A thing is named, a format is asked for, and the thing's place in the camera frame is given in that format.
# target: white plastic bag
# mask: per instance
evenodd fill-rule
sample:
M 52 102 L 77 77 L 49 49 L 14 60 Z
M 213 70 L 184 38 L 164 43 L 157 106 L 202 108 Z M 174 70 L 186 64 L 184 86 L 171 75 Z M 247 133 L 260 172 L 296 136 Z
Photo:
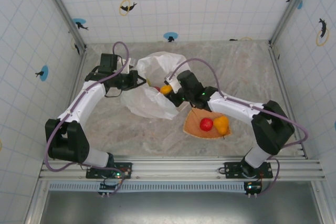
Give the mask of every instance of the white plastic bag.
M 140 59 L 135 68 L 141 77 L 150 82 L 151 87 L 145 83 L 135 89 L 122 92 L 121 104 L 129 108 L 132 113 L 145 118 L 173 119 L 178 114 L 178 110 L 154 87 L 165 85 L 164 78 L 167 74 L 174 71 L 185 60 L 183 55 L 170 52 L 155 52 Z M 187 63 L 179 68 L 177 74 L 185 70 L 190 70 Z

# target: wall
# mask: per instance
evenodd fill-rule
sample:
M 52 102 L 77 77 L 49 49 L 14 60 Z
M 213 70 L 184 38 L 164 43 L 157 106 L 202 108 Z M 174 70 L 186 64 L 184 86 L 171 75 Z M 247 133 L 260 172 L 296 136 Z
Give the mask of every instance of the wall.
M 44 124 L 66 108 L 79 63 L 70 41 L 51 0 L 0 0 L 0 223 L 25 218 Z
M 321 160 L 336 202 L 335 13 L 336 0 L 303 0 L 303 8 L 294 13 L 278 48 L 296 118 L 310 132 L 304 146 L 310 158 Z M 320 19 L 327 23 L 322 38 Z
M 63 0 L 88 27 L 79 29 L 88 44 L 167 41 L 167 32 L 178 35 L 175 41 L 270 39 L 288 6 L 287 0 L 129 1 Z

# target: blue circle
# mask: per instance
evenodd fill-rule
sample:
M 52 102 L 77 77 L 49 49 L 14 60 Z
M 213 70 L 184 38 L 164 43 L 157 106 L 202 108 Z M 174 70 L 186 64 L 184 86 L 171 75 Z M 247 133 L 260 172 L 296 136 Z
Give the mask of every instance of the blue circle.
M 86 20 L 85 19 L 82 19 L 82 18 L 73 18 L 72 19 L 73 20 L 73 22 L 79 22 L 79 23 L 81 23 L 81 24 L 85 24 L 86 23 Z
M 44 65 L 41 68 L 41 71 L 43 72 L 43 74 L 40 76 L 41 81 L 45 81 L 47 80 L 48 74 L 49 74 L 49 69 L 47 65 Z
M 165 33 L 165 34 L 163 35 L 163 38 L 165 38 L 165 39 L 169 39 L 169 37 L 173 37 L 173 39 L 177 39 L 178 36 L 179 36 L 179 35 L 178 35 L 177 33 L 174 33 L 174 32 L 172 32 L 172 31 L 170 31 L 170 32 L 168 32 L 168 33 Z

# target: gray floor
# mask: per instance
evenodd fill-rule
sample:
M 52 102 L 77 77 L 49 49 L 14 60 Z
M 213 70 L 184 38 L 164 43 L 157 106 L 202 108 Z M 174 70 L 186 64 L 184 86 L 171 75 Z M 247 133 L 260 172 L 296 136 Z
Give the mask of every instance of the gray floor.
M 285 107 L 266 41 L 152 42 L 127 46 L 130 57 L 135 59 L 158 51 L 204 59 L 215 68 L 224 92 L 255 102 L 275 100 Z M 103 52 L 112 53 L 112 45 L 89 45 L 77 93 L 85 76 L 99 64 Z M 116 47 L 116 53 L 125 56 L 122 46 Z M 195 62 L 190 67 L 204 86 L 215 86 L 206 66 Z M 119 90 L 111 90 L 109 95 L 118 93 Z M 85 133 L 93 147 L 118 155 L 242 156 L 256 144 L 252 128 L 235 119 L 230 119 L 232 135 L 225 139 L 204 140 L 185 134 L 182 128 L 189 110 L 184 109 L 173 120 L 147 119 L 132 114 L 120 104 L 120 98 L 104 98 L 93 110 Z M 296 153 L 297 147 L 280 152 L 291 156 Z
M 248 199 L 239 193 L 98 193 L 53 191 L 45 224 L 318 224 L 311 185 L 278 182 L 267 194 Z

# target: purple cable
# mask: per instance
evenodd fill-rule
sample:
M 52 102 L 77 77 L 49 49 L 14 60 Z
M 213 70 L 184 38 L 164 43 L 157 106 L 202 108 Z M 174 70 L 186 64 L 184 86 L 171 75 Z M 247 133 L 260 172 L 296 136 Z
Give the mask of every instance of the purple cable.
M 112 48 L 113 54 L 114 54 L 115 46 L 116 46 L 117 44 L 122 44 L 122 45 L 125 47 L 125 49 L 126 49 L 126 61 L 125 61 L 124 65 L 122 66 L 121 69 L 119 69 L 119 70 L 118 70 L 117 72 L 115 72 L 114 74 L 112 74 L 112 75 L 110 75 L 110 76 L 107 76 L 107 77 L 105 77 L 105 78 L 103 78 L 103 79 L 101 79 L 101 80 L 99 80 L 99 81 L 96 81 L 95 83 L 93 83 L 92 85 L 90 85 L 89 87 L 87 87 L 87 88 L 85 89 L 86 91 L 89 91 L 91 88 L 93 88 L 95 85 L 97 85 L 97 84 L 99 84 L 99 83 L 102 83 L 102 82 L 104 82 L 104 81 L 107 81 L 107 80 L 113 78 L 114 76 L 116 76 L 116 75 L 118 75 L 119 73 L 121 73 L 121 71 L 126 67 L 126 65 L 127 65 L 127 63 L 128 63 L 128 60 L 129 60 L 129 56 L 130 56 L 129 50 L 128 50 L 128 48 L 127 48 L 127 46 L 126 46 L 126 44 L 125 44 L 124 42 L 117 41 L 116 43 L 114 43 L 113 48 Z M 72 106 L 71 109 L 70 109 L 70 112 L 71 112 L 71 113 L 75 110 L 75 108 L 76 108 L 76 106 L 78 105 L 78 103 L 80 102 L 80 100 L 81 100 L 81 99 L 84 97 L 84 95 L 86 95 L 86 94 L 87 94 L 86 92 L 83 92 L 83 93 L 79 96 L 79 98 L 76 100 L 76 102 L 73 104 L 73 106 Z M 54 139 L 54 137 L 55 137 L 57 131 L 58 131 L 59 128 L 62 126 L 62 124 L 65 122 L 65 120 L 69 118 L 69 116 L 70 116 L 70 114 L 67 114 L 67 115 L 66 115 L 66 116 L 65 116 L 65 117 L 64 117 L 64 118 L 57 124 L 57 126 L 55 127 L 55 129 L 53 130 L 53 132 L 51 133 L 51 135 L 50 135 L 50 137 L 49 137 L 49 139 L 48 139 L 48 141 L 47 141 L 46 151 L 45 151 L 45 155 L 44 155 L 44 163 L 45 163 L 45 165 L 47 166 L 47 168 L 48 168 L 50 171 L 52 171 L 52 172 L 60 172 L 61 170 L 64 170 L 64 169 L 66 169 L 67 167 L 69 167 L 70 165 L 73 165 L 73 164 L 76 163 L 76 162 L 70 162 L 70 163 L 66 164 L 65 166 L 63 166 L 63 167 L 61 167 L 61 168 L 59 168 L 59 169 L 54 169 L 54 168 L 52 168 L 52 167 L 50 166 L 50 164 L 49 164 L 49 160 L 48 160 L 48 150 L 49 150 L 49 148 L 50 148 L 52 139 Z M 121 183 L 119 184 L 118 188 L 117 188 L 116 190 L 114 190 L 111 194 L 115 194 L 115 193 L 121 188 L 121 185 L 122 185 L 122 183 L 123 183 L 123 181 L 124 181 L 124 175 L 123 175 L 122 171 L 120 171 L 119 169 L 116 169 L 116 168 L 113 168 L 113 167 L 90 166 L 90 165 L 86 165 L 86 164 L 80 164 L 80 165 L 82 165 L 82 166 L 87 166 L 87 167 L 90 167 L 90 168 L 95 168 L 95 169 L 114 170 L 114 171 L 120 173 L 120 174 L 121 174 Z
M 216 75 L 216 72 L 215 72 L 215 70 L 213 69 L 213 67 L 212 67 L 208 62 L 206 62 L 205 60 L 197 59 L 197 58 L 192 58 L 192 59 L 183 61 L 183 62 L 182 62 L 180 65 L 178 65 L 178 67 L 173 71 L 173 73 L 172 73 L 172 75 L 169 77 L 169 79 L 171 80 L 171 79 L 173 78 L 174 74 L 177 72 L 177 70 L 178 70 L 182 65 L 186 64 L 187 62 L 193 61 L 193 60 L 195 60 L 195 61 L 200 61 L 200 62 L 206 64 L 206 65 L 210 68 L 212 74 L 214 75 L 216 84 L 217 84 L 218 93 L 224 98 L 224 94 L 221 92 L 221 89 L 220 89 L 220 86 L 219 86 L 219 80 L 218 80 L 218 77 L 217 77 L 217 75 Z M 242 101 L 236 100 L 236 99 L 234 99 L 234 98 L 229 98 L 229 97 L 227 97 L 226 99 L 227 99 L 228 101 L 232 101 L 232 102 L 238 103 L 238 104 L 240 104 L 240 105 L 243 105 L 243 106 L 246 106 L 246 107 L 250 107 L 250 104 L 248 104 L 248 103 L 246 103 L 246 102 L 242 102 Z M 296 145 L 296 144 L 301 144 L 301 143 L 303 143 L 304 141 L 306 141 L 306 140 L 308 139 L 308 131 L 307 131 L 301 124 L 299 124 L 299 123 L 297 123 L 297 122 L 294 122 L 293 120 L 291 120 L 291 119 L 289 119 L 289 118 L 287 118 L 287 117 L 285 117 L 285 116 L 279 115 L 279 114 L 277 114 L 277 113 L 273 113 L 273 112 L 268 111 L 268 110 L 260 109 L 260 108 L 255 107 L 255 106 L 252 106 L 252 109 L 255 109 L 255 110 L 258 110 L 258 111 L 260 111 L 260 112 L 262 112 L 262 113 L 269 114 L 269 115 L 275 116 L 275 117 L 277 117 L 277 118 L 280 118 L 280 119 L 282 119 L 282 120 L 284 120 L 284 121 L 286 121 L 286 122 L 288 122 L 288 123 L 291 123 L 291 124 L 295 125 L 296 127 L 298 127 L 299 129 L 301 129 L 301 130 L 304 132 L 304 138 L 303 138 L 303 139 L 298 140 L 298 141 L 294 141 L 294 142 L 289 143 L 289 144 L 285 144 L 282 148 L 290 147 L 290 146 L 293 146 L 293 145 Z M 278 170 L 277 170 L 277 173 L 276 173 L 276 175 L 275 175 L 275 177 L 274 177 L 274 180 L 271 182 L 271 184 L 270 184 L 264 191 L 262 191 L 262 192 L 259 194 L 260 196 L 263 195 L 263 194 L 265 194 L 266 192 L 268 192 L 268 191 L 274 186 L 275 182 L 277 181 L 277 179 L 278 179 L 278 177 L 279 177 L 279 172 L 280 172 L 280 162 L 279 162 L 275 157 L 273 157 L 273 156 L 270 156 L 268 159 L 274 159 L 274 160 L 278 163 Z

